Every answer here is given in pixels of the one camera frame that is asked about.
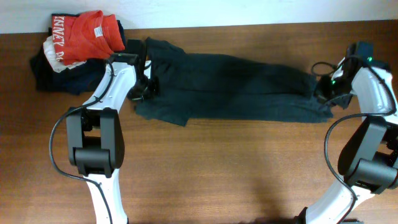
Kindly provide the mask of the dark green t-shirt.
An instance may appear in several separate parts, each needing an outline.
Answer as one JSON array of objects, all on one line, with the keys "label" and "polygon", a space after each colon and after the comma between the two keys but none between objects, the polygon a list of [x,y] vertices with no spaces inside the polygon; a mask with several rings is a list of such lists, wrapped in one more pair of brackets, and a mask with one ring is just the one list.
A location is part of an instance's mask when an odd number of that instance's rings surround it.
[{"label": "dark green t-shirt", "polygon": [[324,123],[333,116],[313,95],[316,78],[296,68],[145,43],[159,81],[158,95],[136,106],[145,119],[185,126],[192,118]]}]

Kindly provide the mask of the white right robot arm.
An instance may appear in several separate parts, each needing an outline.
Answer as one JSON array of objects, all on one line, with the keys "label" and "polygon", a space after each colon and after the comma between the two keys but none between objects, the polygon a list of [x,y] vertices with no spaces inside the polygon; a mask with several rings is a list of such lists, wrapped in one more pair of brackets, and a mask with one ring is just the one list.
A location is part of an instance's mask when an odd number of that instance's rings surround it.
[{"label": "white right robot arm", "polygon": [[[397,99],[389,64],[374,59],[373,53],[371,43],[355,42],[332,72],[320,76],[314,92],[320,103],[347,108],[357,97],[360,112],[338,119],[326,132],[323,152],[335,181],[294,217],[294,223],[350,223],[348,215],[361,203],[397,188]],[[363,121],[341,150],[334,169],[328,155],[331,133],[352,118]]]}]

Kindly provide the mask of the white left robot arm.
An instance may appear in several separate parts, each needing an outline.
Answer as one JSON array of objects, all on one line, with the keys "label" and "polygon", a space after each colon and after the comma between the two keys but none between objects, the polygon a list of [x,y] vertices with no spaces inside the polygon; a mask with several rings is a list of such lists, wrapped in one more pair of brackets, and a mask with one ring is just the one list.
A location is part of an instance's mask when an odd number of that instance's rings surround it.
[{"label": "white left robot arm", "polygon": [[128,223],[119,186],[125,144],[119,112],[125,100],[142,102],[159,91],[150,76],[142,40],[129,40],[105,61],[105,73],[90,98],[66,117],[68,159],[88,185],[97,223]]}]

